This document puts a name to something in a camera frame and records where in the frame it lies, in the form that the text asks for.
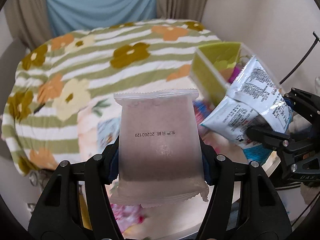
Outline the white blue snack bag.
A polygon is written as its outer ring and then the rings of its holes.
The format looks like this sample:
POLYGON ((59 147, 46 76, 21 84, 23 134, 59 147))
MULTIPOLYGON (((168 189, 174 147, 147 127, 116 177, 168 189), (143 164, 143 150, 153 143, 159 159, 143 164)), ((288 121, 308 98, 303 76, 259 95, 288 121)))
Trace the white blue snack bag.
POLYGON ((257 161, 260 165, 267 161, 272 151, 249 139, 246 130, 251 126, 266 124, 254 109, 228 96, 201 122, 201 126, 239 146, 248 161, 257 161))

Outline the translucent pink snack pack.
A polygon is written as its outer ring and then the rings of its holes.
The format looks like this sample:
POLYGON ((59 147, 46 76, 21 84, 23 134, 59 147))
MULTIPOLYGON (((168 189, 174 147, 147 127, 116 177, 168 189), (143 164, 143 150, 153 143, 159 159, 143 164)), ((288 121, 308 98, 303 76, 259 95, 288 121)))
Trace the translucent pink snack pack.
POLYGON ((207 201, 196 89, 117 93, 121 105, 119 180, 111 202, 157 206, 200 195, 207 201))

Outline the white printed snack bag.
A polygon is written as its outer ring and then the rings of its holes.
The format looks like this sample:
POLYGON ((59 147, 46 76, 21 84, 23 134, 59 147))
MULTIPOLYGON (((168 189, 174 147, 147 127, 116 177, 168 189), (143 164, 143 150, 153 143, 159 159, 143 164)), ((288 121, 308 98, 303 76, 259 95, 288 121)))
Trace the white printed snack bag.
POLYGON ((257 111, 274 131, 287 131, 292 109, 255 56, 246 63, 226 94, 257 111))

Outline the purple chips bag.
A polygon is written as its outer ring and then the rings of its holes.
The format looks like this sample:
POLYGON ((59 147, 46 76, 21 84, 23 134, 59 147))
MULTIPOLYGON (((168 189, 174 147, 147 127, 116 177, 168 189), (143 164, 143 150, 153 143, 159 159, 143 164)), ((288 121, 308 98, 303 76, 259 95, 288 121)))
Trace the purple chips bag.
POLYGON ((240 66, 240 65, 237 64, 237 65, 234 67, 233 72, 232 72, 230 78, 228 79, 228 83, 232 84, 232 83, 234 82, 234 80, 236 79, 236 77, 240 74, 241 70, 242 70, 242 66, 240 66))

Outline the green striped floral blanket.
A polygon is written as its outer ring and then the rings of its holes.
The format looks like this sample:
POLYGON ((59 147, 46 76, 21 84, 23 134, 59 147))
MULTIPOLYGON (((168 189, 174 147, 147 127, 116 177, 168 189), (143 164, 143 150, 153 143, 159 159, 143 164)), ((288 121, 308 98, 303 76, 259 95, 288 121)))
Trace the green striped floral blanket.
POLYGON ((156 19, 76 30, 34 49, 17 65, 2 115, 18 173, 102 152, 119 132, 114 94, 194 88, 196 48, 218 41, 199 22, 156 19))

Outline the green cardboard box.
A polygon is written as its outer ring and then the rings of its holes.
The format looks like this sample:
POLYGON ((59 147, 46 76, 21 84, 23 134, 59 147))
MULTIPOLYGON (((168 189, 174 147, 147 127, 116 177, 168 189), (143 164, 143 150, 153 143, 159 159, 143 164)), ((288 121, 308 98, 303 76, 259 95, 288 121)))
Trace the green cardboard box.
POLYGON ((190 77, 203 97, 217 106, 231 83, 235 69, 241 70, 253 56, 242 42, 215 42, 196 48, 190 77))

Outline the blue curtain cloth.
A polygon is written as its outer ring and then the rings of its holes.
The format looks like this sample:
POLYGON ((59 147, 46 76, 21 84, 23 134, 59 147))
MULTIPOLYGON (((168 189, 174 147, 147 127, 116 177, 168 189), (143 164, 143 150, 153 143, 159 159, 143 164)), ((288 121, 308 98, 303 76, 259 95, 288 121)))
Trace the blue curtain cloth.
POLYGON ((156 18, 156 0, 46 0, 54 36, 156 18))

